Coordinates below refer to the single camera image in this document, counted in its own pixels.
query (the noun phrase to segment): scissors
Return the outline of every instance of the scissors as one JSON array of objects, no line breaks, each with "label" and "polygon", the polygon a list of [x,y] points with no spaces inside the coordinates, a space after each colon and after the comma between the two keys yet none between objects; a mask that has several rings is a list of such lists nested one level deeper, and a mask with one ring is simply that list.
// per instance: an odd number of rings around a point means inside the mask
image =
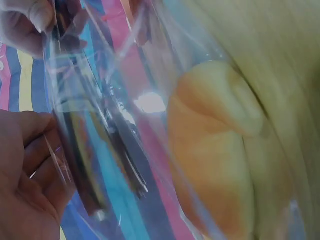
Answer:
[{"label": "scissors", "polygon": [[[67,33],[67,29],[73,24],[73,19],[65,2],[54,0],[54,9],[56,24],[51,35],[56,43],[55,52],[67,58],[77,78],[76,82],[72,83],[66,81],[62,73],[57,73],[53,81],[56,81],[58,91],[66,95],[69,93],[71,96],[75,87],[81,89],[79,92],[85,98],[85,103],[82,105],[85,105],[86,111],[79,110],[79,104],[74,100],[61,99],[58,103],[60,107],[54,107],[53,114],[57,119],[67,163],[84,207],[89,216],[95,216],[102,221],[110,206],[94,174],[92,161],[95,154],[94,147],[88,139],[86,113],[93,122],[96,132],[106,143],[131,190],[141,198],[148,192],[148,188],[120,134],[123,131],[130,133],[130,127],[120,114],[112,96],[109,93],[102,94],[92,70],[83,71],[91,69],[90,63],[84,51],[77,49],[81,45],[81,40]],[[137,149],[141,150],[138,143],[132,144],[136,144]]]}]

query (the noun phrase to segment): hand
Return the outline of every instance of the hand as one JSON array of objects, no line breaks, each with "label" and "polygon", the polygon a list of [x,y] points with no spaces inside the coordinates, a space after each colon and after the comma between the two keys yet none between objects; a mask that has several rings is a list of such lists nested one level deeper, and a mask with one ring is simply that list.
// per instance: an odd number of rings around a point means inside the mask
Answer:
[{"label": "hand", "polygon": [[[2,41],[35,58],[43,56],[43,33],[54,22],[50,0],[0,0],[0,36]],[[81,9],[79,0],[66,0],[75,16]]]},{"label": "hand", "polygon": [[44,134],[59,149],[51,114],[0,110],[2,240],[60,239],[60,221],[74,191],[62,182]]}]

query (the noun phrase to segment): blue stripe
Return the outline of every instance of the blue stripe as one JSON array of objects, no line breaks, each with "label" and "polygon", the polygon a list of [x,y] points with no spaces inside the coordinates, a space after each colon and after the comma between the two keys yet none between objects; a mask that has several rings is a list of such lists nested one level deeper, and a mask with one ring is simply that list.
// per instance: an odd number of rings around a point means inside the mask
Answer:
[{"label": "blue stripe", "polygon": [[85,115],[85,119],[94,152],[99,158],[106,191],[125,239],[149,240],[149,234],[137,206],[135,195],[113,160],[106,143],[100,139],[89,113]]},{"label": "blue stripe", "polygon": [[33,60],[31,99],[35,112],[48,112],[45,84],[45,65],[43,60]]},{"label": "blue stripe", "polygon": [[83,238],[79,231],[76,218],[79,216],[74,215],[71,210],[71,205],[68,205],[64,211],[64,215],[61,222],[61,227],[63,229],[65,238],[67,240],[87,240]]},{"label": "blue stripe", "polygon": [[93,233],[93,231],[88,227],[88,225],[80,218],[75,206],[73,204],[70,204],[68,207],[70,207],[71,214],[75,216],[75,222],[78,226],[79,232],[82,233],[83,239],[99,240],[99,238]]},{"label": "blue stripe", "polygon": [[78,193],[74,195],[70,204],[74,205],[78,214],[85,219],[89,226],[95,231],[96,234],[99,234],[99,236],[103,235],[105,239],[108,238],[109,240],[125,240],[125,237],[119,230],[117,217],[111,211],[109,212],[110,215],[108,215],[107,221],[98,222],[94,218],[88,216]]},{"label": "blue stripe", "polygon": [[[99,183],[100,189],[106,199],[106,202],[110,203],[111,201],[104,184],[103,173],[98,160],[93,161],[92,168],[93,168],[93,172],[95,173],[95,179]],[[110,205],[108,207],[109,207],[108,221],[99,222],[99,224],[97,225],[98,227],[97,229],[99,229],[101,234],[103,234],[105,237],[107,237],[110,240],[113,240],[113,239],[125,240],[125,236],[123,235],[122,231],[119,230],[118,219],[114,211],[114,206]]]},{"label": "blue stripe", "polygon": [[7,46],[6,58],[11,72],[10,93],[9,93],[9,111],[20,112],[19,95],[20,95],[20,76],[21,65],[18,58],[17,50]]},{"label": "blue stripe", "polygon": [[[104,9],[101,3],[101,0],[94,0],[95,7],[98,9]],[[108,28],[108,25],[105,23],[98,22],[100,25],[100,30],[102,31],[103,36],[107,39],[109,45],[113,47],[113,40]],[[101,37],[99,36],[95,26],[90,22],[90,30],[91,30],[91,38],[93,43],[93,48],[95,52],[101,52],[104,49],[104,46],[101,41]],[[144,67],[146,68],[146,74],[148,75],[148,79],[151,80],[151,84],[154,88],[156,88],[155,82],[153,80],[151,71],[148,67],[147,60],[139,48],[139,54],[142,60]],[[96,55],[95,57],[95,65],[99,69],[99,67],[108,69],[108,57],[106,53],[100,54],[100,56]],[[116,95],[121,96],[121,101],[125,104],[125,108],[131,113],[132,106],[128,99],[128,93],[123,84],[123,78],[120,72],[116,71],[114,73],[114,79],[116,79],[116,83],[118,85]],[[123,136],[126,140],[127,146],[130,148],[132,141],[136,141],[130,133]],[[172,229],[172,226],[169,222],[169,218],[165,209],[165,206],[162,202],[159,189],[157,187],[154,175],[152,173],[149,161],[146,156],[137,149],[129,149],[132,153],[133,159],[135,159],[135,164],[138,169],[141,171],[143,178],[147,182],[149,192],[147,194],[147,198],[144,200],[137,201],[137,205],[140,209],[140,214],[144,220],[145,227],[148,231],[148,234],[152,240],[175,240],[175,235]]]},{"label": "blue stripe", "polygon": [[49,101],[49,94],[48,94],[48,84],[47,84],[47,76],[45,76],[45,81],[44,81],[44,94],[45,94],[45,103],[48,109],[48,113],[52,112],[52,106]]},{"label": "blue stripe", "polygon": [[98,14],[100,14],[100,15],[106,14],[105,10],[104,10],[104,7],[103,7],[103,5],[101,3],[101,0],[87,0],[86,2],[88,3],[89,6],[94,8],[94,10],[96,10]]},{"label": "blue stripe", "polygon": [[93,46],[93,42],[92,42],[92,38],[91,38],[89,24],[85,25],[85,27],[80,35],[80,38],[87,42],[87,46],[84,49],[84,53],[85,53],[85,55],[89,61],[89,64],[92,68],[92,72],[93,72],[93,75],[95,76],[95,79],[99,79],[99,75],[98,75],[96,64],[95,64],[95,50],[94,50],[94,46]]}]

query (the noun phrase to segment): finger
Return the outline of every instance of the finger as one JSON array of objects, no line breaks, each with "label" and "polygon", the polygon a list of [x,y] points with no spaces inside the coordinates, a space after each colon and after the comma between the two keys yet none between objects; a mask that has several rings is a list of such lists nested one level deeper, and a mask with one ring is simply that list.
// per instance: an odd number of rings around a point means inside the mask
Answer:
[{"label": "finger", "polygon": [[39,33],[50,25],[54,17],[54,10],[48,0],[3,0],[1,9],[24,14]]},{"label": "finger", "polygon": [[36,170],[31,179],[34,180],[43,191],[45,191],[57,176],[56,164],[54,163],[53,158],[49,157]]},{"label": "finger", "polygon": [[89,19],[89,14],[86,9],[81,9],[78,14],[73,19],[73,32],[76,36],[79,36],[83,30],[85,29],[85,26],[87,24],[87,21]]},{"label": "finger", "polygon": [[57,177],[43,192],[43,194],[55,208],[60,220],[62,219],[65,208],[74,193],[75,187],[73,185],[66,185],[61,177]]},{"label": "finger", "polygon": [[49,213],[58,223],[60,222],[56,209],[51,205],[46,196],[43,195],[41,187],[25,173],[21,175],[16,194],[23,197],[34,208]]},{"label": "finger", "polygon": [[53,129],[32,141],[24,151],[23,170],[28,177],[33,175],[43,162],[50,157],[50,150],[46,139],[54,151],[61,146],[56,129]]},{"label": "finger", "polygon": [[11,112],[11,117],[17,123],[25,146],[56,126],[55,119],[50,113]]},{"label": "finger", "polygon": [[81,3],[79,0],[66,0],[66,6],[73,17],[81,10]]},{"label": "finger", "polygon": [[32,179],[38,183],[42,191],[46,189],[54,182],[54,180],[60,176],[60,170],[63,167],[64,151],[60,148],[54,156],[45,160],[42,165],[35,172]]},{"label": "finger", "polygon": [[21,13],[2,13],[0,15],[0,34],[2,41],[7,45],[35,58],[43,57],[43,36]]}]

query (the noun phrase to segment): pink stripe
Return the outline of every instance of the pink stripe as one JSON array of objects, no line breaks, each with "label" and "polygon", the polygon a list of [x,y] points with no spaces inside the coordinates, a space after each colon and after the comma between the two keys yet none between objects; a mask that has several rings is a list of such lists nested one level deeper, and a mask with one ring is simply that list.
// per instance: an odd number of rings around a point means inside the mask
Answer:
[{"label": "pink stripe", "polygon": [[[119,14],[117,18],[109,19],[107,21],[113,40],[114,50],[119,51],[130,34],[126,14],[123,10],[120,0],[103,0],[102,4],[106,14],[108,14],[108,9],[110,9],[110,7],[112,7],[113,10],[117,10],[117,13],[119,13],[119,10],[122,10],[122,14]],[[144,66],[140,61],[139,52],[136,46],[130,48],[127,57],[122,61],[120,68],[121,72],[124,74],[126,89],[131,99],[136,100],[144,92],[152,91],[153,88],[148,80]],[[158,126],[160,133],[166,132],[162,124],[162,120],[159,117],[153,118],[152,123]],[[173,183],[171,180],[171,174],[169,172],[168,157],[166,156],[166,152],[159,143],[155,132],[152,130],[145,117],[140,117],[136,121],[136,124],[139,129],[144,150],[146,151],[149,159],[156,163],[151,163],[150,167],[175,238],[177,240],[193,240],[193,235],[180,217],[177,196],[175,194],[170,194],[175,192],[171,190],[169,192],[167,188],[169,187],[171,189]],[[164,170],[164,175],[161,174],[161,176],[159,176],[159,170],[157,170],[159,168]],[[167,186],[163,183],[164,176],[168,182]]]},{"label": "pink stripe", "polygon": [[9,94],[10,94],[10,82],[11,72],[7,59],[7,46],[0,42],[0,78],[2,80],[2,86],[0,91],[0,109],[9,110]]}]

